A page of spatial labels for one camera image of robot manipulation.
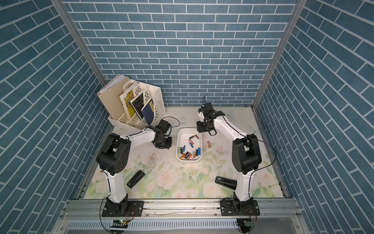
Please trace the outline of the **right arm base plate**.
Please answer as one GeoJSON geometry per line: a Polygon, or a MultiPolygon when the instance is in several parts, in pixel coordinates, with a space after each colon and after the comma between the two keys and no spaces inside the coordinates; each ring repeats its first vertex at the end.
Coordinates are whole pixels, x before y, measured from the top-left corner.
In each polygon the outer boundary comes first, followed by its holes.
{"type": "Polygon", "coordinates": [[[246,202],[239,202],[235,199],[222,199],[220,201],[222,216],[259,216],[260,209],[256,200],[250,199],[246,202]]]}

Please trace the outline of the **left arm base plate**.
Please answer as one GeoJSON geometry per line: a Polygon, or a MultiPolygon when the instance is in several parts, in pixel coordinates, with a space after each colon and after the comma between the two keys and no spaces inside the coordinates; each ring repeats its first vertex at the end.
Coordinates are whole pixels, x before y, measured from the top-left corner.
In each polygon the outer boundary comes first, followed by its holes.
{"type": "Polygon", "coordinates": [[[140,217],[143,212],[144,201],[131,200],[121,204],[114,204],[108,200],[101,213],[103,217],[140,217]]]}

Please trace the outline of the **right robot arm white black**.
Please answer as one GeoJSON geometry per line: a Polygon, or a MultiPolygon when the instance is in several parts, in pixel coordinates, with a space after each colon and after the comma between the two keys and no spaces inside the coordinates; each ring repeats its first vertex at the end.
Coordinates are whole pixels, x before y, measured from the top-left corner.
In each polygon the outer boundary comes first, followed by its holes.
{"type": "Polygon", "coordinates": [[[196,123],[198,132],[219,131],[232,142],[232,163],[239,173],[234,199],[238,203],[251,200],[253,198],[251,179],[262,162],[257,137],[237,128],[225,118],[222,111],[215,111],[211,103],[203,104],[198,113],[200,118],[196,123]]]}

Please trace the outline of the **white plastic storage box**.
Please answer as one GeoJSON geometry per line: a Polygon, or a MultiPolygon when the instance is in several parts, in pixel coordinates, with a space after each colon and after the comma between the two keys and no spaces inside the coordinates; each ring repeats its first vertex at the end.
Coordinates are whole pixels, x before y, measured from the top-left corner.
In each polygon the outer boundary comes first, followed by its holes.
{"type": "Polygon", "coordinates": [[[176,156],[182,162],[198,162],[203,156],[202,134],[196,128],[182,128],[177,136],[176,156]],[[197,135],[199,139],[189,137],[197,135]],[[197,148],[200,147],[201,155],[197,156],[197,148]]]}

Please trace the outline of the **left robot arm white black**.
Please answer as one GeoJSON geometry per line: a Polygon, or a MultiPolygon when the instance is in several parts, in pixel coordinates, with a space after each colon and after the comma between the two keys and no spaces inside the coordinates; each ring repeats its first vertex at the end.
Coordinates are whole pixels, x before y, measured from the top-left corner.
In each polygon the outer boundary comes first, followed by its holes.
{"type": "Polygon", "coordinates": [[[171,130],[171,125],[161,120],[157,126],[147,126],[138,133],[109,134],[96,158],[108,182],[109,201],[120,204],[126,200],[127,192],[122,171],[127,165],[130,150],[148,142],[158,149],[169,149],[172,145],[172,137],[167,135],[169,130],[171,130]]]}

